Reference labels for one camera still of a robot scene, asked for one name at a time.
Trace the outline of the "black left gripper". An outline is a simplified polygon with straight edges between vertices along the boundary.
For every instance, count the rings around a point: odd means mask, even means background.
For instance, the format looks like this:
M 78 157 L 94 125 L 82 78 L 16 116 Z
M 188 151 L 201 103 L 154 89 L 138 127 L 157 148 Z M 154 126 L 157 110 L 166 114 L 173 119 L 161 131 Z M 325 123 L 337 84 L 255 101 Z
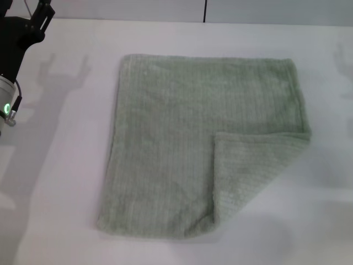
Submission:
M 30 19 L 4 17 L 6 12 L 7 0 L 0 0 L 0 75 L 13 81 L 27 49 L 43 41 L 55 11 L 51 0 L 39 0 Z

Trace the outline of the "light green ribbed towel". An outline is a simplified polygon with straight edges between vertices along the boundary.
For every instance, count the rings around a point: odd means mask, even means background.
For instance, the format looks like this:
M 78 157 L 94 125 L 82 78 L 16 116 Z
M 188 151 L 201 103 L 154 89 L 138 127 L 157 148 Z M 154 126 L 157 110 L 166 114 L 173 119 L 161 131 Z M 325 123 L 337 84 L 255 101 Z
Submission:
M 149 238 L 209 233 L 310 139 L 290 59 L 127 55 L 97 226 Z

